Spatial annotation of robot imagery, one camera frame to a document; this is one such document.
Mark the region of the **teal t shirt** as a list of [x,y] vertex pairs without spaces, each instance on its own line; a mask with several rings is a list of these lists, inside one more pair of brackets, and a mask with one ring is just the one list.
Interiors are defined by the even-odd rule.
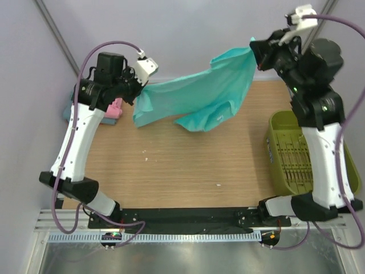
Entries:
[[207,132],[234,117],[253,83],[256,61],[248,47],[213,58],[210,68],[163,83],[147,85],[136,99],[136,127],[177,115],[190,132]]

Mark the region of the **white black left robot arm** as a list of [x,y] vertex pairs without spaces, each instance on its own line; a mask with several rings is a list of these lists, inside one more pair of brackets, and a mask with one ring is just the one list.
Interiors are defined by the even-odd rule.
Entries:
[[39,181],[56,193],[100,213],[108,228],[120,224],[120,206],[100,190],[96,180],[85,176],[88,153],[109,105],[119,98],[133,104],[157,68],[144,55],[130,66],[123,55],[99,53],[90,75],[75,85],[71,116],[58,157],[49,171],[39,175]]

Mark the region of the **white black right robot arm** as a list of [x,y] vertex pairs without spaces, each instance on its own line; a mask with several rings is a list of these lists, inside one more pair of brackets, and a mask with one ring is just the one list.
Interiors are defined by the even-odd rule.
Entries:
[[302,221],[328,221],[341,213],[363,209],[348,181],[344,144],[342,98],[331,82],[344,61],[340,46],[315,39],[302,50],[301,39],[284,41],[288,29],[277,30],[265,40],[251,41],[260,71],[275,70],[291,93],[291,109],[307,143],[313,188],[305,194],[276,196],[260,201],[257,219],[272,225],[278,216],[293,215]]

